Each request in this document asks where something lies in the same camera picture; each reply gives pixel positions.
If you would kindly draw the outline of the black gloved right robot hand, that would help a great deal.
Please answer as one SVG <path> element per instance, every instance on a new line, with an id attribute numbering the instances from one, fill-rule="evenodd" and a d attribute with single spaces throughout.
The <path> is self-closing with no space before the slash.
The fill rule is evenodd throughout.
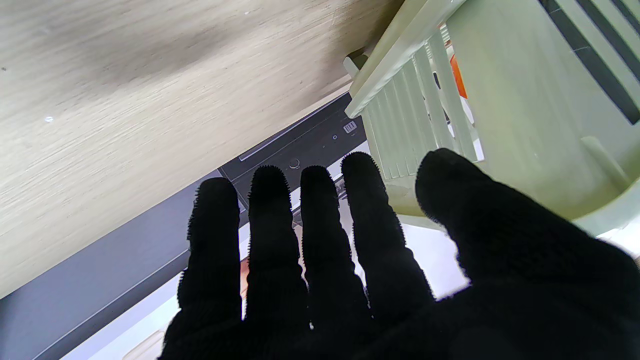
<path id="1" fill-rule="evenodd" d="M 468 159 L 423 158 L 420 208 L 455 243 L 466 289 L 437 300 L 367 153 L 342 174 L 358 262 L 329 172 L 301 173 L 302 242 L 284 173 L 253 176 L 246 312 L 240 295 L 237 192 L 199 185 L 179 312 L 162 360 L 637 360 L 639 268 Z"/>

